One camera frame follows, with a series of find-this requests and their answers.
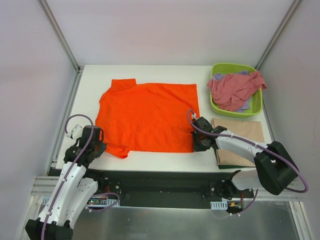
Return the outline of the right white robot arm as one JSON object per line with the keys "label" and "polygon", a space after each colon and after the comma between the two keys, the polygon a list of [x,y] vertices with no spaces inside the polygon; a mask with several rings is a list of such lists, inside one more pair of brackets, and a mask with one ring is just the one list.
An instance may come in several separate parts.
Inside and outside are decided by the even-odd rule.
{"label": "right white robot arm", "polygon": [[259,188],[278,196],[300,176],[297,166],[280,142],[253,141],[223,126],[212,127],[204,117],[187,119],[193,128],[194,152],[225,150],[254,163],[254,169],[236,170],[223,182],[228,196],[234,198],[243,190]]}

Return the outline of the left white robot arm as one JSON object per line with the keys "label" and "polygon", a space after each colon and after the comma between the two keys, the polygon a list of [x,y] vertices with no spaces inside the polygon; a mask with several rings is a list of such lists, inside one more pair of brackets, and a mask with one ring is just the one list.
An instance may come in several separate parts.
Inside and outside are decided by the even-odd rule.
{"label": "left white robot arm", "polygon": [[82,135],[64,154],[58,182],[38,217],[29,219],[25,230],[31,240],[70,240],[81,211],[92,195],[102,194],[103,174],[89,169],[106,149],[104,131],[87,125]]}

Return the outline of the orange t shirt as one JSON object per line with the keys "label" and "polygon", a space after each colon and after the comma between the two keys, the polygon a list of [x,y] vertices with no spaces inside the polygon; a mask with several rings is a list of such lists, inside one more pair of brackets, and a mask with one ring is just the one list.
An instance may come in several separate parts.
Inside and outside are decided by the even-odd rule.
{"label": "orange t shirt", "polygon": [[114,79],[99,100],[95,124],[106,152],[120,159],[131,151],[193,152],[188,110],[199,114],[196,84],[142,83]]}

